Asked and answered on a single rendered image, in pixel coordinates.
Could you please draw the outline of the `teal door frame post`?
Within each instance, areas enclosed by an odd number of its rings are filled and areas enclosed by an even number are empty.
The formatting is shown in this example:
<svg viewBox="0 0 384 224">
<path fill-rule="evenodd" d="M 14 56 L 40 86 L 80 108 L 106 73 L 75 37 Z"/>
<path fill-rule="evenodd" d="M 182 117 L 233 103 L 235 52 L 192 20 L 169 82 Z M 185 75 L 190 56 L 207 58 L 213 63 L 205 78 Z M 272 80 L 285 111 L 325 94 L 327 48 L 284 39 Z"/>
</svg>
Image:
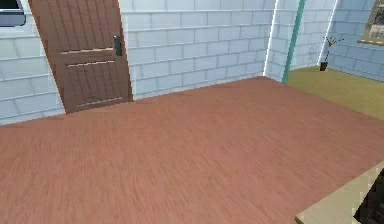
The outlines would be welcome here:
<svg viewBox="0 0 384 224">
<path fill-rule="evenodd" d="M 305 3 L 306 3 L 306 0 L 299 0 L 299 2 L 298 2 L 297 14 L 296 14 L 296 18 L 295 18 L 291 42 L 289 45 L 289 51 L 287 54 L 286 64 L 285 64 L 285 68 L 284 68 L 284 74 L 283 74 L 283 78 L 282 78 L 283 84 L 286 84 L 287 80 L 288 80 L 289 70 L 290 70 L 290 66 L 292 63 L 293 55 L 294 55 L 294 49 L 295 49 L 296 42 L 297 42 L 297 36 L 298 36 L 299 29 L 300 29 L 300 24 L 301 24 L 301 20 L 302 20 L 302 14 L 304 11 Z"/>
</svg>

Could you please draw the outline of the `grey framed window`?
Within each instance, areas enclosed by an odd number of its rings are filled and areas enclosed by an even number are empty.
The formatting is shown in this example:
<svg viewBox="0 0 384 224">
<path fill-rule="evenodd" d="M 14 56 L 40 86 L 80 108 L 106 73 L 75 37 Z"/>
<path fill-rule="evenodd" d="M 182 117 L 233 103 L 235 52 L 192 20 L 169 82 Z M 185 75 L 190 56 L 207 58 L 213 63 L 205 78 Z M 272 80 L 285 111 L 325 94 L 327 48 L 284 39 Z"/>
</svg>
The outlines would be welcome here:
<svg viewBox="0 0 384 224">
<path fill-rule="evenodd" d="M 26 16 L 20 0 L 0 0 L 0 27 L 23 26 Z"/>
</svg>

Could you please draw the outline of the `framed wall picture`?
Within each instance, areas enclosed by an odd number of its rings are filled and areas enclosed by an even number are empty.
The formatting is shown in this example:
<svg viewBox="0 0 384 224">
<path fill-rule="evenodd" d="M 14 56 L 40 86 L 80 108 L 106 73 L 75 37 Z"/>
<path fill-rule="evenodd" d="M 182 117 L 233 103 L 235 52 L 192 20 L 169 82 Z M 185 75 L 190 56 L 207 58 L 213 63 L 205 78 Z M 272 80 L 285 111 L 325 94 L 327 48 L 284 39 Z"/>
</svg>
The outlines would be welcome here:
<svg viewBox="0 0 384 224">
<path fill-rule="evenodd" d="M 384 46 L 384 0 L 375 0 L 359 43 Z"/>
</svg>

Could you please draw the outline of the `brown wooden room door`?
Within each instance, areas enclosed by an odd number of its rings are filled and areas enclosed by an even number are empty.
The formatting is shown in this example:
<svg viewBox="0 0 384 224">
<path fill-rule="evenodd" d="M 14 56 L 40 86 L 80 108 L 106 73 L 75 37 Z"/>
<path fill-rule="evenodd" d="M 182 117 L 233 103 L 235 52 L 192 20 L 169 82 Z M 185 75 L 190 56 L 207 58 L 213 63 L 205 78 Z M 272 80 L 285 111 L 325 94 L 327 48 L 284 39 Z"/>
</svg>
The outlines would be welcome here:
<svg viewBox="0 0 384 224">
<path fill-rule="evenodd" d="M 28 3 L 66 113 L 133 100 L 118 0 Z"/>
</svg>

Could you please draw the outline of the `bare twig house plant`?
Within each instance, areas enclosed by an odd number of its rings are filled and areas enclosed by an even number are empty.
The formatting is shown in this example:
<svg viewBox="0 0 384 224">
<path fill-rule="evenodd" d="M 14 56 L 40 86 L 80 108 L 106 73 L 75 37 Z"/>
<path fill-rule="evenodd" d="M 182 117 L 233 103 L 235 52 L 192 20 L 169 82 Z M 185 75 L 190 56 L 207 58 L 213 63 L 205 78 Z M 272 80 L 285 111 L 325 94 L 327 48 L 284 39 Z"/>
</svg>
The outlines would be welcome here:
<svg viewBox="0 0 384 224">
<path fill-rule="evenodd" d="M 330 36 L 330 37 L 324 36 L 323 39 L 325 41 L 325 57 L 320 62 L 320 67 L 319 67 L 320 71 L 325 71 L 327 69 L 328 58 L 329 58 L 329 55 L 330 55 L 330 48 L 333 45 L 335 45 L 336 43 L 340 43 L 340 42 L 344 41 L 344 38 L 337 39 L 336 37 L 333 37 L 333 36 Z"/>
</svg>

